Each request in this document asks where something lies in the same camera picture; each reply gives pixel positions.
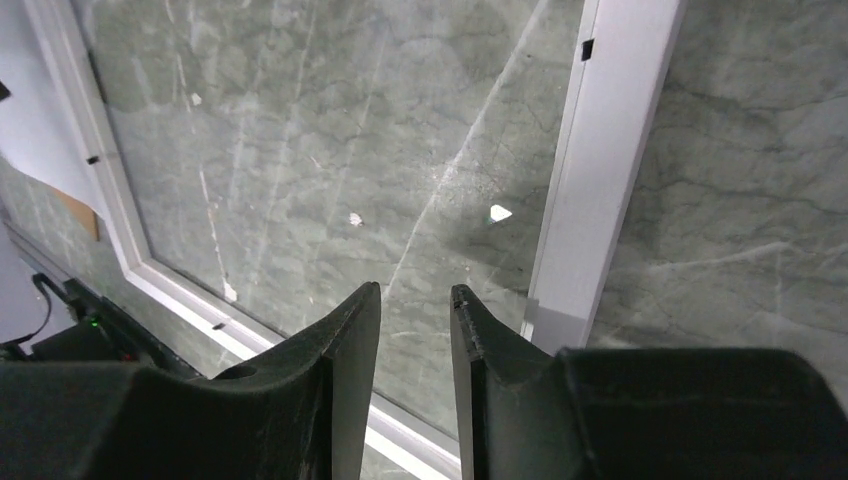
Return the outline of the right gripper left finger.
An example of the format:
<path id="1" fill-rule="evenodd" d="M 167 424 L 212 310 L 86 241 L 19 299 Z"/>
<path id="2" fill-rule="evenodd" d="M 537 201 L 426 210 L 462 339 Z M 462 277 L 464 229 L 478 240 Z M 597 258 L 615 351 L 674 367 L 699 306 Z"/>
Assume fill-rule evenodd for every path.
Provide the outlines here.
<path id="1" fill-rule="evenodd" d="M 3 362 L 5 479 L 356 479 L 381 320 L 362 284 L 216 377 L 136 362 Z"/>

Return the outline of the red and white photo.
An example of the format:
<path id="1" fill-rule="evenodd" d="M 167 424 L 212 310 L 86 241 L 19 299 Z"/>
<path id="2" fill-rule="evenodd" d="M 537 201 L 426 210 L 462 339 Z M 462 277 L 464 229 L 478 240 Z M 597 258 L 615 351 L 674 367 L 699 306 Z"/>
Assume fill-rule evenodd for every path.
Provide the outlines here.
<path id="1" fill-rule="evenodd" d="M 103 212 L 22 1 L 1 3 L 1 154 L 21 173 Z"/>

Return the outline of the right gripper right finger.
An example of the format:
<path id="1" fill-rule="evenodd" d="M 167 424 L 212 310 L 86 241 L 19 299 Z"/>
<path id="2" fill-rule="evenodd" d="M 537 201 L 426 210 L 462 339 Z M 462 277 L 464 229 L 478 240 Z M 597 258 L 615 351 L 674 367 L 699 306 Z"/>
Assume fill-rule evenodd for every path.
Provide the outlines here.
<path id="1" fill-rule="evenodd" d="M 761 348 L 547 354 L 451 290 L 466 479 L 843 479 L 847 417 L 802 357 Z"/>

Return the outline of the white picture frame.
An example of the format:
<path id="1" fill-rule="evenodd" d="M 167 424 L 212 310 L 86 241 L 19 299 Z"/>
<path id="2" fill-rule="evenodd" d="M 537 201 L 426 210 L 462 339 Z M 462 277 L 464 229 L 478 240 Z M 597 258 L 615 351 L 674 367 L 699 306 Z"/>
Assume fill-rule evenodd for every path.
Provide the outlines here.
<path id="1" fill-rule="evenodd" d="M 366 281 L 367 445 L 461 475 L 449 292 L 584 345 L 682 1 L 26 1 L 124 283 L 252 358 Z"/>

